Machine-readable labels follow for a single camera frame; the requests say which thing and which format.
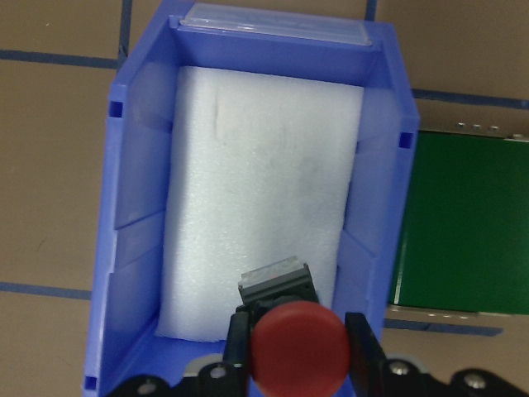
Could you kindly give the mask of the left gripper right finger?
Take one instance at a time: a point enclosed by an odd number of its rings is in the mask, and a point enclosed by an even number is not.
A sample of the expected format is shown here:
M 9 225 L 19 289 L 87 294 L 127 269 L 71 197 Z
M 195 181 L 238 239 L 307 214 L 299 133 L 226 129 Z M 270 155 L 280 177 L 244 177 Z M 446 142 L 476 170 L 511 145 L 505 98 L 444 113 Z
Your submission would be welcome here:
M 356 396 L 382 396 L 385 353 L 362 313 L 348 312 L 345 327 L 350 344 L 349 377 Z

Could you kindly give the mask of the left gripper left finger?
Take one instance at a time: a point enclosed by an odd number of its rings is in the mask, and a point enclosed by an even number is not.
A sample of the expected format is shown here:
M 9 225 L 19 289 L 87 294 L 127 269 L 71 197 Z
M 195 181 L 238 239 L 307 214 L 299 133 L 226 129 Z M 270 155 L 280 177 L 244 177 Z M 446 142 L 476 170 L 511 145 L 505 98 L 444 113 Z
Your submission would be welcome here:
M 251 316 L 238 307 L 230 317 L 223 361 L 235 368 L 247 368 L 250 361 Z

